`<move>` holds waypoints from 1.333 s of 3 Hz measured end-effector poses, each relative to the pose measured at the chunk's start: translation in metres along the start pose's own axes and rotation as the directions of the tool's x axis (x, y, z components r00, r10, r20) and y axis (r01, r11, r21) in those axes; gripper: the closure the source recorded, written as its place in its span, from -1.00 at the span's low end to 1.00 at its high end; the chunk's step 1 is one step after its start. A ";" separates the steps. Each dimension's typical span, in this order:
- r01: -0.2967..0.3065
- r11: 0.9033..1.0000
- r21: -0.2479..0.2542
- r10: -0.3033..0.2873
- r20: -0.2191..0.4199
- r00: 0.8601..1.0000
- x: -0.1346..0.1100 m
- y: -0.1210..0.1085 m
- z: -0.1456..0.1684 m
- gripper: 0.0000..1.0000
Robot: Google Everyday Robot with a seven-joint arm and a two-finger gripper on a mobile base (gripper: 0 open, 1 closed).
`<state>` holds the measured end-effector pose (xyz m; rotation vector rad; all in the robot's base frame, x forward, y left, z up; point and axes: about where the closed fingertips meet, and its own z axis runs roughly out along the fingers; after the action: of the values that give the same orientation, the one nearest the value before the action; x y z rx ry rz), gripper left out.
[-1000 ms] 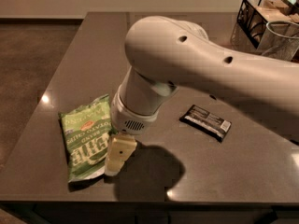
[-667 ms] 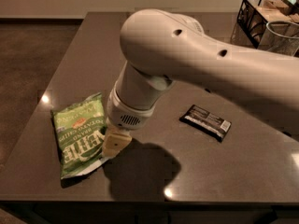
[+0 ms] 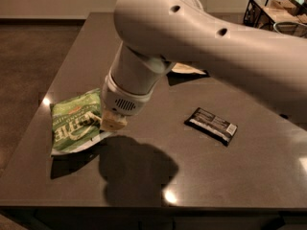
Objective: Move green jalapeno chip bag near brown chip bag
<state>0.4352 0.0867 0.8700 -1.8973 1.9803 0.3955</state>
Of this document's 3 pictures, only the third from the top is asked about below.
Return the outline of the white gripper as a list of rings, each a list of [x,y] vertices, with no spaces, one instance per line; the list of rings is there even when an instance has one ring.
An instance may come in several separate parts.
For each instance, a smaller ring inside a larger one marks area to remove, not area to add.
[[[101,130],[116,131],[124,128],[128,124],[125,116],[138,114],[151,95],[152,92],[146,95],[131,94],[121,89],[111,75],[107,75],[102,88],[102,99],[106,109],[102,115]]]

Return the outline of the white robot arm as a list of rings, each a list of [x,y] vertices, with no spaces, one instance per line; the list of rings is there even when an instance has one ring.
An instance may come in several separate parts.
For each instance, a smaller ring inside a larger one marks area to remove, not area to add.
[[[235,85],[307,125],[307,40],[225,22],[199,0],[117,0],[121,45],[106,75],[102,126],[122,127],[177,63]]]

